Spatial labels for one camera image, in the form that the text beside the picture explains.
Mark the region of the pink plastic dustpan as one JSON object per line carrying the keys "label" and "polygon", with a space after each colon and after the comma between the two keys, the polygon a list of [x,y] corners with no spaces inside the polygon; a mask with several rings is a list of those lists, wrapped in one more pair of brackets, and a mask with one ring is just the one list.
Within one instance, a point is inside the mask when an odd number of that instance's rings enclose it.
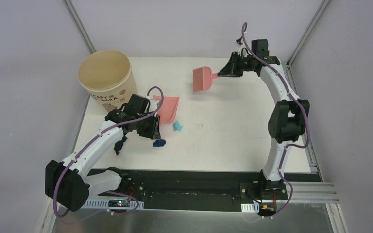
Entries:
{"label": "pink plastic dustpan", "polygon": [[176,117],[179,97],[164,96],[162,107],[158,110],[160,124],[171,124]]}

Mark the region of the pink hand brush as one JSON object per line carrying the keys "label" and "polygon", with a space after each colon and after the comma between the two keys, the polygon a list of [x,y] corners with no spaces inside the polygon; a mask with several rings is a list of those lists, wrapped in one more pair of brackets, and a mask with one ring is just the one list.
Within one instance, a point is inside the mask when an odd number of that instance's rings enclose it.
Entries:
{"label": "pink hand brush", "polygon": [[193,92],[201,92],[208,90],[213,83],[213,80],[218,77],[218,73],[213,73],[212,69],[207,66],[196,68],[192,71]]}

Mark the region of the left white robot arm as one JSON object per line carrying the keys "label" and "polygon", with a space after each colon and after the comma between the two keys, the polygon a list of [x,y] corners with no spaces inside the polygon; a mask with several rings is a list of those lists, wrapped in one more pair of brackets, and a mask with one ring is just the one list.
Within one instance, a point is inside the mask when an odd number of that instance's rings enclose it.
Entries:
{"label": "left white robot arm", "polygon": [[140,137],[159,139],[160,115],[163,100],[149,96],[131,95],[128,103],[108,112],[97,131],[76,152],[61,162],[50,161],[45,168],[45,194],[54,205],[61,204],[70,211],[79,210],[89,197],[112,191],[124,196],[129,189],[127,181],[115,168],[90,175],[93,166],[126,134],[136,131]]}

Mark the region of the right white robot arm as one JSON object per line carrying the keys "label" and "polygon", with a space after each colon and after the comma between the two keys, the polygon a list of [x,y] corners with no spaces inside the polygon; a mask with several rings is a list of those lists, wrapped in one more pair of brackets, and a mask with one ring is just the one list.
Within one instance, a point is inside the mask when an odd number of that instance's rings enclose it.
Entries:
{"label": "right white robot arm", "polygon": [[271,147],[264,168],[260,171],[255,190],[259,197],[268,199],[284,187],[283,173],[290,148],[307,128],[305,119],[309,101],[302,100],[290,87],[283,74],[283,66],[276,56],[270,56],[268,41],[251,41],[251,48],[243,38],[240,48],[232,52],[220,77],[241,77],[244,72],[255,72],[266,84],[275,107],[268,121]]}

